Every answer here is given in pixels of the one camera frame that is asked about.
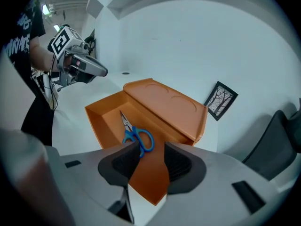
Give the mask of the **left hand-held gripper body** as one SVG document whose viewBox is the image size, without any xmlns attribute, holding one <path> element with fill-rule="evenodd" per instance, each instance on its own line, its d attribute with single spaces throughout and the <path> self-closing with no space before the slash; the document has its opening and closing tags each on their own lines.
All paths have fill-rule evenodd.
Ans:
<svg viewBox="0 0 301 226">
<path fill-rule="evenodd" d="M 61 88 L 76 83 L 76 77 L 80 71 L 72 66 L 64 68 L 64 58 L 73 54 L 90 55 L 91 48 L 89 44 L 74 29 L 64 26 L 50 42 L 50 46 L 52 49 L 51 52 L 55 56 L 50 77 L 57 78 L 53 83 L 59 85 Z"/>
</svg>

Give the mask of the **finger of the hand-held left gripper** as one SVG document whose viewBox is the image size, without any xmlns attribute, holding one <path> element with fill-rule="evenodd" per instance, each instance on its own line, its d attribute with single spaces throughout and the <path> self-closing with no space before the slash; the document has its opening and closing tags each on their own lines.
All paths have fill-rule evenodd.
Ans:
<svg viewBox="0 0 301 226">
<path fill-rule="evenodd" d="M 107 68 L 90 55 L 73 54 L 71 66 L 93 76 L 105 77 L 108 74 Z"/>
<path fill-rule="evenodd" d="M 76 82 L 82 82 L 85 84 L 90 83 L 96 76 L 88 73 L 79 72 L 76 77 Z"/>
</svg>

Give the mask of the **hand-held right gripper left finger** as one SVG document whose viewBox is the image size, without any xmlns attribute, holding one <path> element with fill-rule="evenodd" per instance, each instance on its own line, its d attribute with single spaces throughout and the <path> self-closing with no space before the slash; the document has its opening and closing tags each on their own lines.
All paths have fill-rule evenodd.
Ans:
<svg viewBox="0 0 301 226">
<path fill-rule="evenodd" d="M 113 186 L 127 186 L 140 161 L 139 142 L 129 142 L 102 150 L 99 174 Z"/>
</svg>

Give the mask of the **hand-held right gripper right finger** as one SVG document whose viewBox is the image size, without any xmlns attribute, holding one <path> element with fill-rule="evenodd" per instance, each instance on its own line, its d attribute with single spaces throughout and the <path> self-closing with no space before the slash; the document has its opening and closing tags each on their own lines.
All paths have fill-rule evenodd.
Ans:
<svg viewBox="0 0 301 226">
<path fill-rule="evenodd" d="M 196 148 L 190 145 L 165 142 L 164 163 L 168 170 L 168 195 L 185 194 L 205 179 L 207 167 Z"/>
</svg>

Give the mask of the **person's left hand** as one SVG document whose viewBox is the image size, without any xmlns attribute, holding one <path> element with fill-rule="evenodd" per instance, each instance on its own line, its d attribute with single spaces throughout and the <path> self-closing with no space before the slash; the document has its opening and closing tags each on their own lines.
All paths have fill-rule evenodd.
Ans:
<svg viewBox="0 0 301 226">
<path fill-rule="evenodd" d="M 71 65 L 79 66 L 80 62 L 81 62 L 80 60 L 74 58 L 73 56 L 66 56 L 64 58 L 63 66 L 64 68 L 68 68 Z"/>
</svg>

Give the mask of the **person's right hand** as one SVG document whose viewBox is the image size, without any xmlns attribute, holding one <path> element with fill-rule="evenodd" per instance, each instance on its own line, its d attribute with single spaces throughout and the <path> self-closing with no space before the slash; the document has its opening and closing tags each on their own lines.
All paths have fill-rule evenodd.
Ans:
<svg viewBox="0 0 301 226">
<path fill-rule="evenodd" d="M 48 226 L 75 220 L 54 180 L 43 143 L 18 130 L 0 130 L 0 164 L 26 207 Z"/>
</svg>

